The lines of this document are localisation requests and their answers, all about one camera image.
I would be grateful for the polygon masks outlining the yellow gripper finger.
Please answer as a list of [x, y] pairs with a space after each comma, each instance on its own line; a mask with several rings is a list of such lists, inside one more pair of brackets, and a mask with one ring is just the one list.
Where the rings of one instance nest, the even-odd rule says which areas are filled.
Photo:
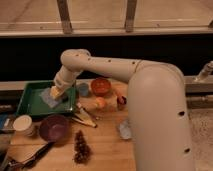
[[57, 100], [64, 94], [63, 90], [60, 90], [57, 86], [52, 86], [50, 89], [50, 96], [54, 99]]

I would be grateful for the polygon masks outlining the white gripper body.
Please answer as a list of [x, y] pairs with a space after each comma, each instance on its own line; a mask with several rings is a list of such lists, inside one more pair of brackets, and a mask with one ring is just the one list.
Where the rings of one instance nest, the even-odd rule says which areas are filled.
[[81, 71], [71, 71], [62, 66], [54, 77], [54, 84], [59, 90], [65, 91], [75, 83], [80, 74]]

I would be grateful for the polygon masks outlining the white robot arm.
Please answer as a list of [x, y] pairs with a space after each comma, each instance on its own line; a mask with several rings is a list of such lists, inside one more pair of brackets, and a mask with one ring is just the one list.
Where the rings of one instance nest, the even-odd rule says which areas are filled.
[[93, 57], [84, 49], [66, 50], [51, 89], [53, 98], [90, 71], [124, 82], [136, 171], [196, 171], [185, 78], [172, 64]]

